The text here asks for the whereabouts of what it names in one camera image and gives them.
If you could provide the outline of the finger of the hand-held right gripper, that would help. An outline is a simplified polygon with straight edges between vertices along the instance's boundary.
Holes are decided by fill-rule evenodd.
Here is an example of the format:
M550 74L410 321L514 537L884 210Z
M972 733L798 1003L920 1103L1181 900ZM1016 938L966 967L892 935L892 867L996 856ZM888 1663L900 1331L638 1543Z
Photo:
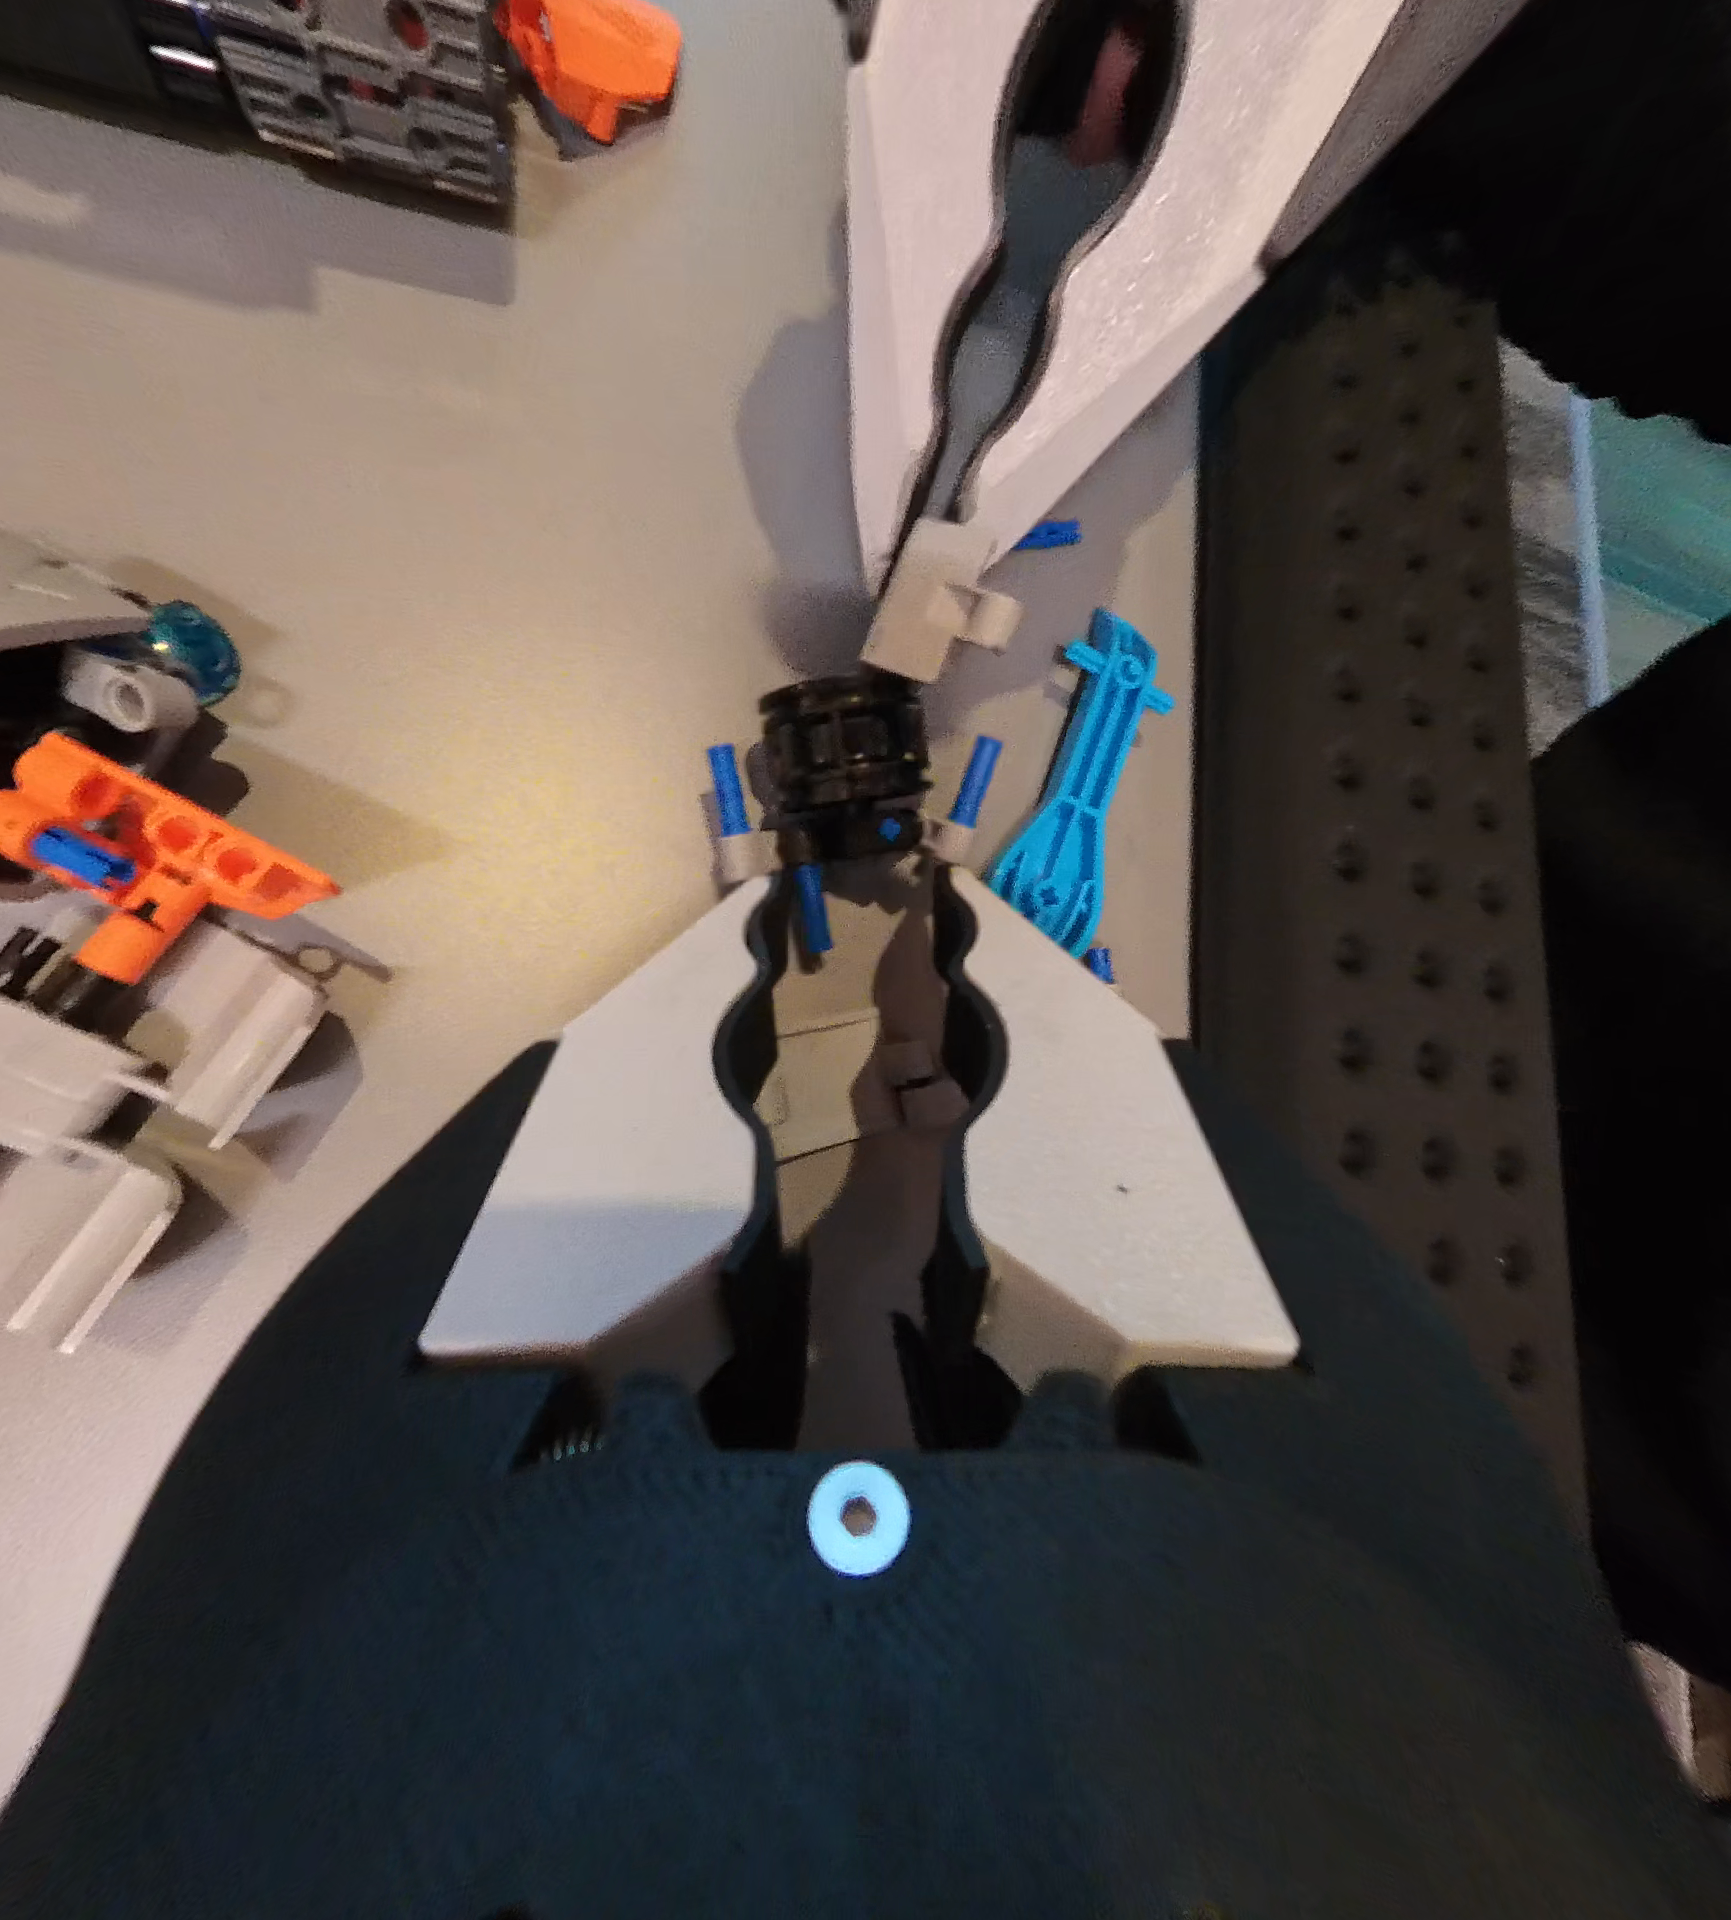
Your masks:
M846 78L850 462L880 595L946 437L958 339L1002 228L1036 3L864 4Z
M998 549L1082 478L1369 171L1405 120L1405 4L1193 3L1160 128L1136 165L1078 166L1066 4L1034 36L1014 134L1008 253L972 321L950 517Z

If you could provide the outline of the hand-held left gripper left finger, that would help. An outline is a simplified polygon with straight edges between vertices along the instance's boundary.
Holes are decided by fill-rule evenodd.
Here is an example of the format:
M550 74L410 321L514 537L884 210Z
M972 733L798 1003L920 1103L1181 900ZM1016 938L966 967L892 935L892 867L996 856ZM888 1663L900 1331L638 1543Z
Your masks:
M434 1363L712 1374L760 1145L714 1044L760 982L766 884L728 893L570 1020L422 1329Z

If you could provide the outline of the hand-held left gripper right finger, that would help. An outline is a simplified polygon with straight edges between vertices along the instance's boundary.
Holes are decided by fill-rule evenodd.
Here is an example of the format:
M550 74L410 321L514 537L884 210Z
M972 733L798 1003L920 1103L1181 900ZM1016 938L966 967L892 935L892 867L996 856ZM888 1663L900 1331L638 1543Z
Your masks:
M978 1346L1016 1383L1287 1366L1299 1335L1160 1031L988 886L950 898L1004 1054L964 1149Z

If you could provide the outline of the light grey connector piece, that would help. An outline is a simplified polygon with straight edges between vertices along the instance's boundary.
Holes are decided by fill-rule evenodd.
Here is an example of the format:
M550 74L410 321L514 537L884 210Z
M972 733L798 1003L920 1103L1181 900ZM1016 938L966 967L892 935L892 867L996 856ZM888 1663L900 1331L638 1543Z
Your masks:
M1002 654L1022 625L1022 605L982 582L994 554L978 529L922 517L886 576L862 665L934 685L958 648Z

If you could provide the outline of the black wheel hub assembly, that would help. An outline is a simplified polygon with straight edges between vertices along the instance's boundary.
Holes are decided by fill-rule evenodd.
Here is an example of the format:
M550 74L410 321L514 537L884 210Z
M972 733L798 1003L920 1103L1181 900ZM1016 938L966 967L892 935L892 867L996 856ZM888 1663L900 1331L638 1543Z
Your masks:
M918 685L862 666L774 688L760 701L760 778L740 749L708 750L716 875L732 891L782 873L802 952L834 948L828 873L846 862L926 856L960 864L974 846L1004 745L974 738L952 806L926 814L930 749Z

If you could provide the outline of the light grey block with pins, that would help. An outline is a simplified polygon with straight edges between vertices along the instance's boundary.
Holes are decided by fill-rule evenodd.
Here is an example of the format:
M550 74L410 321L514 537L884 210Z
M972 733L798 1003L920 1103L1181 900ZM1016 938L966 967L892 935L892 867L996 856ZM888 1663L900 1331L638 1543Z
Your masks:
M92 933L60 894L0 898L0 1310L76 1353L314 1042L344 976L390 968L296 916L202 918L90 1028L44 1013Z

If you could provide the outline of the person's right hand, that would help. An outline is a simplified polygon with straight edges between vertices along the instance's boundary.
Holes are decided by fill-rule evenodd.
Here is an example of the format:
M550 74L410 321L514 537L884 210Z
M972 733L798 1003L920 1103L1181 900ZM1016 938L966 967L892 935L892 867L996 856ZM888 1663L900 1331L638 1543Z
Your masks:
M1181 41L1173 3L1088 3L1070 36L1072 107L1060 148L1080 168L1138 165L1160 128Z

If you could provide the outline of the orange slotted panel piece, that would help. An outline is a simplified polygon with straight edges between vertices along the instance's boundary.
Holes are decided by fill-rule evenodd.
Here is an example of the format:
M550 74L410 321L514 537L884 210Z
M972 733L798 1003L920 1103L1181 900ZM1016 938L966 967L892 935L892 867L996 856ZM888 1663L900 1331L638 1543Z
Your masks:
M500 3L494 27L512 84L568 160L670 109L684 29L650 3Z

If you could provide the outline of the blue plastic separator tool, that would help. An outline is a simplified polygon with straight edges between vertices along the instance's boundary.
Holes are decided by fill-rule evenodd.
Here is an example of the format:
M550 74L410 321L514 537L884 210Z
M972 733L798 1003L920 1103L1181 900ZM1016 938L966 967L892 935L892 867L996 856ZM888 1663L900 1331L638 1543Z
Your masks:
M1160 659L1128 621L1096 608L1064 647L1080 685L1036 808L984 875L988 888L1058 948L1090 960L1104 916L1108 826L1144 721L1175 699Z

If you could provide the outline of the black dimpled mat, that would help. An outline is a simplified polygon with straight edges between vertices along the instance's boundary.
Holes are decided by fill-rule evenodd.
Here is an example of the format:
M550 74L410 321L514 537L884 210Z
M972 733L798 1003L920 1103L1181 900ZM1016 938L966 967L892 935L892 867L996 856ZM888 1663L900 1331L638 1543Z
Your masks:
M1587 1530L1493 317L1327 228L1205 389L1191 1035Z

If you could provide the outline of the grey orange tracked toy robot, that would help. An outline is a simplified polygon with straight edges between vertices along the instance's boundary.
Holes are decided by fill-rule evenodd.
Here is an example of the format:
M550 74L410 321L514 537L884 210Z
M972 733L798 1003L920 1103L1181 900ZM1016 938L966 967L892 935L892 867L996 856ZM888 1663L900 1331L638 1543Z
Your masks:
M166 93L262 142L482 209L514 193L492 3L132 3Z

